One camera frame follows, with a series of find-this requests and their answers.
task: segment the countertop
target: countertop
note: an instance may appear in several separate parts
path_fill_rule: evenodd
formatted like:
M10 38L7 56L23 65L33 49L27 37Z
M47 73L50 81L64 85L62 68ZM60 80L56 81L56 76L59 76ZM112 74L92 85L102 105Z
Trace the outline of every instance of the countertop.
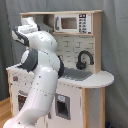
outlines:
M18 65L11 66L7 68L7 70L13 70L17 72L22 72L22 73L27 73L26 70L23 69L18 69L16 68ZM58 83L63 83L63 84L69 84L71 86L76 86L76 87L81 87L81 88L102 88L105 86L109 86L114 82L114 76L107 72L107 71L100 71L97 74L92 74L90 77L83 81L75 81L75 80L70 80L70 79L65 79L65 78L60 78L58 80Z

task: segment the cabinet handle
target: cabinet handle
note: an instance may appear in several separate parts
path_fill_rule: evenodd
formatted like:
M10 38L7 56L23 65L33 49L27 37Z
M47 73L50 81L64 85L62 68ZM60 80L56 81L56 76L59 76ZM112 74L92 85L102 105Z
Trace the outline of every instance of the cabinet handle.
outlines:
M48 118L51 119L51 113L50 112L48 113Z
M59 20L59 17L56 17L56 21L55 21L55 29L59 30L59 27L57 27L57 21Z

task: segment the shelf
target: shelf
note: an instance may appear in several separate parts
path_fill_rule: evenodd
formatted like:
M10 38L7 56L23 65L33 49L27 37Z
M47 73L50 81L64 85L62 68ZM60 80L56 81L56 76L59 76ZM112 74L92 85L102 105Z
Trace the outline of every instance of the shelf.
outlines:
M53 35L80 35L80 36L93 36L87 33L63 33L63 32L53 32Z
M85 13L98 13L103 12L102 10L91 10L91 11L61 11L61 12L27 12L20 13L21 15L38 15L38 14L85 14Z

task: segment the toy sink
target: toy sink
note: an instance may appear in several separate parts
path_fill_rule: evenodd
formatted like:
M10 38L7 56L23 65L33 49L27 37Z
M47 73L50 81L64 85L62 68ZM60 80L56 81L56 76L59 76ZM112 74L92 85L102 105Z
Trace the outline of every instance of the toy sink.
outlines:
M62 78L71 79L75 81L83 81L91 75L92 75L92 72L90 71L83 71L83 70L66 67L64 74L62 75Z

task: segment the kitchen backsplash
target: kitchen backsplash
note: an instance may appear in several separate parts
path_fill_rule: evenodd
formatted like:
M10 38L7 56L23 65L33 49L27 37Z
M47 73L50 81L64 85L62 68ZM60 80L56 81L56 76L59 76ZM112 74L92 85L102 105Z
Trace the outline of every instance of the kitchen backsplash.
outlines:
M76 68L78 55L81 51L86 50L94 56L94 39L85 36L60 36L54 35L58 47L56 54L61 57L65 67ZM82 55L82 62L86 61L86 70L94 72L94 65L90 65L88 55Z

